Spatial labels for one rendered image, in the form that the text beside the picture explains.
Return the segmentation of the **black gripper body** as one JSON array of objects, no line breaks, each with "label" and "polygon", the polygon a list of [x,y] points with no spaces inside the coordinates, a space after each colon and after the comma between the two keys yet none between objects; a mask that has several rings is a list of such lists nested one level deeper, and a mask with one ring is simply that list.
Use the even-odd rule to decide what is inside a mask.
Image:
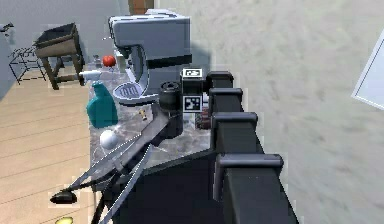
[{"label": "black gripper body", "polygon": [[151,106],[154,120],[167,117],[166,125],[152,140],[159,146],[166,139],[173,139],[183,132],[183,114],[181,106],[181,86],[178,82],[164,82],[159,89],[159,100]]}]

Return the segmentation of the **white egg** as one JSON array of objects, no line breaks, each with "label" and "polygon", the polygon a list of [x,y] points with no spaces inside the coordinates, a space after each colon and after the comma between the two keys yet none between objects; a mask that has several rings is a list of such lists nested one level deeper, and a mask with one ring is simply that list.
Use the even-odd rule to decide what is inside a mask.
[{"label": "white egg", "polygon": [[99,137],[100,146],[106,150],[115,148],[118,144],[118,136],[112,130],[105,130]]}]

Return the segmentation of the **wooden stand with dark bin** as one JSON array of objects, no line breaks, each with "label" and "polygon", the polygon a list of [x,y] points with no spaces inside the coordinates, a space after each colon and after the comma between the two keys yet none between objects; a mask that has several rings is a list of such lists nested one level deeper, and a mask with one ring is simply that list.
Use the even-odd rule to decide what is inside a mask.
[{"label": "wooden stand with dark bin", "polygon": [[[68,81],[78,80],[81,86],[85,85],[84,78],[81,75],[85,61],[75,23],[44,31],[33,46],[35,47],[35,54],[41,60],[54,90],[59,89],[59,83]],[[59,70],[64,68],[65,61],[73,63],[74,75],[58,76]]]}]

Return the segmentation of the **teal spray bottle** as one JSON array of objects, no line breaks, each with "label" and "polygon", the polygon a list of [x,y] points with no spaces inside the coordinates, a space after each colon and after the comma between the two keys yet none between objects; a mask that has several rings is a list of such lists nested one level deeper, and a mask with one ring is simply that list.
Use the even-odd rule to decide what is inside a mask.
[{"label": "teal spray bottle", "polygon": [[86,112],[91,125],[100,129],[116,125],[118,123],[118,114],[112,95],[99,80],[101,72],[99,70],[83,71],[80,73],[84,81],[91,81],[91,87],[94,96],[89,100],[86,106]]}]

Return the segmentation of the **dark red small object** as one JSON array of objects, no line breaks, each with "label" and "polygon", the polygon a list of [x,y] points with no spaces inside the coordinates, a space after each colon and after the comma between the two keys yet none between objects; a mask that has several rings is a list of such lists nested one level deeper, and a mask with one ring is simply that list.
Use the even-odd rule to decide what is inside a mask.
[{"label": "dark red small object", "polygon": [[201,130],[211,128],[211,118],[208,113],[197,113],[195,116],[195,127]]}]

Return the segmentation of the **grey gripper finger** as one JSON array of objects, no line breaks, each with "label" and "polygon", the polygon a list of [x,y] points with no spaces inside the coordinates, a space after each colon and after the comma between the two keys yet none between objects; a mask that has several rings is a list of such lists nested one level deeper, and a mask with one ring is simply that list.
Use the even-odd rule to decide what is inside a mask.
[{"label": "grey gripper finger", "polygon": [[144,170],[144,167],[147,164],[150,155],[152,154],[152,151],[153,151],[153,145],[149,144],[145,150],[145,153],[143,154],[142,159],[135,165],[132,172],[132,176],[127,182],[125,188],[122,190],[122,192],[119,194],[117,199],[114,201],[113,205],[108,210],[108,212],[103,217],[103,219],[99,221],[97,224],[108,224],[108,222],[113,218],[113,216],[119,211],[121,205],[124,203],[125,199],[128,197],[134,185],[140,178]]},{"label": "grey gripper finger", "polygon": [[77,201],[74,191],[97,185],[114,176],[129,174],[168,123],[167,116],[158,115],[139,135],[110,151],[71,185],[52,195],[50,201],[54,204],[73,204]]}]

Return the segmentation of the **marble top kitchen counter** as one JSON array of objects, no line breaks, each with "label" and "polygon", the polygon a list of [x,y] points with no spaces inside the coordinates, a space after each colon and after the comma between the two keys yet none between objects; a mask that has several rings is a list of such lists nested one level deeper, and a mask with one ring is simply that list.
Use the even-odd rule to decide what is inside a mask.
[{"label": "marble top kitchen counter", "polygon": [[[127,72],[120,72],[117,68],[99,68],[97,70],[101,72],[99,80],[104,83],[115,102],[118,123],[100,129],[94,128],[93,126],[89,127],[91,165],[94,165],[113,149],[139,135],[153,120],[151,104],[158,101],[156,98],[154,101],[133,106],[119,103],[113,95],[113,90],[117,86],[129,81]],[[147,115],[146,121],[142,120],[142,117],[139,114],[140,109],[145,110]],[[182,164],[195,158],[199,152],[209,148],[210,132],[207,130],[196,129],[194,127],[194,122],[195,117],[193,115],[183,114],[182,134],[173,139],[162,141],[159,146],[153,146],[152,154],[142,172],[143,175],[161,172],[167,168]],[[99,137],[105,130],[112,130],[118,136],[118,144],[111,150],[106,150],[100,146]]]}]

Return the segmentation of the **grey coffee machine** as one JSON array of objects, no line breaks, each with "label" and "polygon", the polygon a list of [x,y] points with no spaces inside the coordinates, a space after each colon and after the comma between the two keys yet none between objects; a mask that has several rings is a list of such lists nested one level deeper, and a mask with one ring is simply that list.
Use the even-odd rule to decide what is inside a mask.
[{"label": "grey coffee machine", "polygon": [[190,65],[190,18],[166,9],[141,15],[112,16],[109,30],[114,46],[127,62],[129,81],[113,90],[125,105],[156,100],[165,82],[177,82]]}]

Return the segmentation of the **white framed window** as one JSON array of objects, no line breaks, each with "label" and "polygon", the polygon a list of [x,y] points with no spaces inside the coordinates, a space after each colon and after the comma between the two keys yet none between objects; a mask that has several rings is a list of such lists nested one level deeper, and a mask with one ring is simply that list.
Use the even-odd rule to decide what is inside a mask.
[{"label": "white framed window", "polygon": [[384,110],[384,29],[355,85],[351,97]]}]

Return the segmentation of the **brown wooden door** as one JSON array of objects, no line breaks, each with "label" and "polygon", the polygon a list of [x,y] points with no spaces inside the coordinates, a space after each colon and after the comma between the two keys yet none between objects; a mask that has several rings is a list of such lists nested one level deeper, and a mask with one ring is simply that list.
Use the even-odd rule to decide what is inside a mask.
[{"label": "brown wooden door", "polygon": [[131,15],[145,14],[154,8],[154,0],[128,0],[128,6]]}]

